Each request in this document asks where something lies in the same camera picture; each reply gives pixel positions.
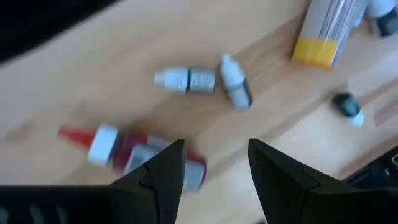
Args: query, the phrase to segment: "black object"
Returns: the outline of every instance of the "black object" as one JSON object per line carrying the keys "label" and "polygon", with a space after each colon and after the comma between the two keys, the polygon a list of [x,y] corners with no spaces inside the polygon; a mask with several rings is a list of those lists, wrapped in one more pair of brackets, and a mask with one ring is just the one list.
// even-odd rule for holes
{"label": "black object", "polygon": [[249,162],[269,224],[389,223],[396,219],[398,188],[352,187],[258,139],[249,141]]}
{"label": "black object", "polygon": [[398,187],[398,147],[375,159],[343,182],[361,189]]}
{"label": "black object", "polygon": [[113,2],[116,0],[3,1],[0,62],[36,47]]}
{"label": "black object", "polygon": [[342,115],[348,118],[354,118],[361,112],[359,103],[351,93],[339,93],[335,95],[332,103]]}
{"label": "black object", "polygon": [[175,223],[183,147],[176,141],[111,185],[0,187],[0,223]]}

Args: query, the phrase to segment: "plastic bottle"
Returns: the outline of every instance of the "plastic bottle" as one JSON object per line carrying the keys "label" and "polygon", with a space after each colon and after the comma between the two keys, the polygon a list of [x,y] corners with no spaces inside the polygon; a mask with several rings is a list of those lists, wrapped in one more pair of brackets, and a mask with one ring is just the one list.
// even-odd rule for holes
{"label": "plastic bottle", "polygon": [[[117,128],[102,124],[98,129],[61,126],[60,138],[88,151],[88,160],[96,166],[109,161],[123,174],[139,167],[171,144],[170,141],[134,131],[120,133]],[[197,191],[206,176],[206,160],[193,151],[187,151],[183,189]]]}
{"label": "plastic bottle", "polygon": [[366,0],[311,0],[292,61],[333,68]]}
{"label": "plastic bottle", "polygon": [[360,128],[364,123],[364,113],[362,112],[361,106],[358,101],[355,100],[351,93],[339,93],[336,94],[332,101],[333,106],[351,123]]}
{"label": "plastic bottle", "polygon": [[388,37],[398,32],[398,14],[395,0],[370,0],[368,14],[375,33]]}
{"label": "plastic bottle", "polygon": [[214,70],[195,68],[168,68],[155,74],[155,84],[176,93],[214,93],[216,74]]}
{"label": "plastic bottle", "polygon": [[239,64],[230,55],[223,55],[221,76],[224,87],[236,110],[247,110],[253,103],[253,98]]}

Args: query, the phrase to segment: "red bottle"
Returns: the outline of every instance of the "red bottle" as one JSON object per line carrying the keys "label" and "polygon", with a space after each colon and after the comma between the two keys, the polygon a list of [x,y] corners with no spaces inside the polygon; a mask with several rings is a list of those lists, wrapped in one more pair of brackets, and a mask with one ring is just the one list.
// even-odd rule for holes
{"label": "red bottle", "polygon": [[[167,140],[133,131],[119,133],[117,128],[106,124],[98,129],[61,126],[58,136],[86,149],[92,164],[105,166],[112,161],[113,167],[123,174],[128,174],[171,144]],[[193,151],[187,151],[183,189],[199,190],[206,170],[206,160]]]}

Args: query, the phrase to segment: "red bottle tip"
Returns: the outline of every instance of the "red bottle tip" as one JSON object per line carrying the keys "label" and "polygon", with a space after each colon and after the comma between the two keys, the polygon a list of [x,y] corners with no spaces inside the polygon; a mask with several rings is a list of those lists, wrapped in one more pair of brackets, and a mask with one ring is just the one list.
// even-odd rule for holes
{"label": "red bottle tip", "polygon": [[67,125],[62,125],[58,130],[58,137],[76,144],[85,150],[90,150],[91,143],[96,134],[95,129],[76,128]]}

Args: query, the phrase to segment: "white bottle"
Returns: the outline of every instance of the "white bottle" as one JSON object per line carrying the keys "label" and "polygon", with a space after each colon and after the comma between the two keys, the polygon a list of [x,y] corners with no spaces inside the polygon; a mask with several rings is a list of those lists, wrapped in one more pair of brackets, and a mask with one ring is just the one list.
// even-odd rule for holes
{"label": "white bottle", "polygon": [[370,0],[368,15],[373,31],[380,37],[388,37],[398,32],[396,0]]}
{"label": "white bottle", "polygon": [[237,110],[247,110],[253,103],[246,78],[239,64],[230,55],[223,55],[221,76],[229,98]]}
{"label": "white bottle", "polygon": [[168,68],[155,74],[155,84],[176,93],[214,93],[216,74],[214,70]]}

